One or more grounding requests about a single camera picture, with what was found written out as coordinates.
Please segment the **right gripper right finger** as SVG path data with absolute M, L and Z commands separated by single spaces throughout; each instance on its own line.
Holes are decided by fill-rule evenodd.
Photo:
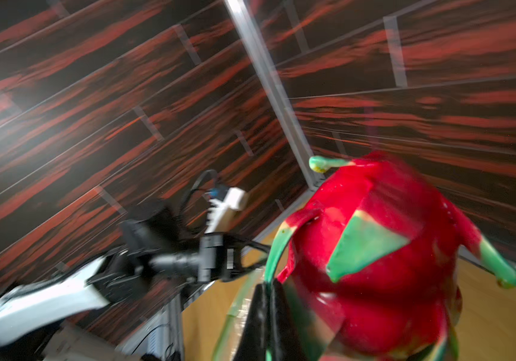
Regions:
M 269 286 L 268 317 L 270 360 L 307 360 L 288 299 L 278 280 L 274 280 Z

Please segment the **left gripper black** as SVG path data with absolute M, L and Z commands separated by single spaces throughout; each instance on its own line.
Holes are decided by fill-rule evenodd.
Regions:
M 228 233 L 182 239 L 178 218 L 165 200 L 135 206 L 120 224 L 127 258 L 143 276 L 184 279 L 196 284 L 234 281 L 264 267 L 267 259 L 243 266 L 241 253 L 268 254 L 269 245 Z

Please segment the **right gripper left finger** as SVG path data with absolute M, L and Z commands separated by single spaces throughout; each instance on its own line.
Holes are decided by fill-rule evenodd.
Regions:
M 244 330 L 234 361 L 265 361 L 269 342 L 269 295 L 265 284 L 258 284 L 248 310 Z

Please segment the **zip-top bag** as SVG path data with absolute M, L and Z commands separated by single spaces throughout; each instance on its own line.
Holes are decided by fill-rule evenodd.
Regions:
M 229 311 L 226 313 L 226 321 L 214 347 L 211 359 L 233 360 L 244 330 L 254 290 L 258 284 L 265 284 L 269 294 L 269 286 L 272 280 L 273 273 L 266 269 L 258 269 L 250 273 L 238 291 Z M 268 348 L 266 360 L 270 360 Z

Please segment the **dragon fruit bag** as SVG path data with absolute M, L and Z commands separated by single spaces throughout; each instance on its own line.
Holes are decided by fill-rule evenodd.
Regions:
M 280 225 L 266 263 L 307 360 L 456 360 L 460 248 L 504 289 L 516 268 L 435 186 L 394 156 L 313 156 L 330 177 Z

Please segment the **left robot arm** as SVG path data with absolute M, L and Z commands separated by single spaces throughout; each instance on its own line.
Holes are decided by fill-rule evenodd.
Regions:
M 264 261 L 247 267 L 241 263 L 244 248 L 267 254 L 270 247 L 230 233 L 230 210 L 223 203 L 214 204 L 208 211 L 212 226 L 197 238 L 181 239 L 180 221 L 165 200 L 134 207 L 120 223 L 125 246 L 0 298 L 0 354 L 72 315 L 141 299 L 157 277 L 186 284 L 230 282 L 263 266 Z

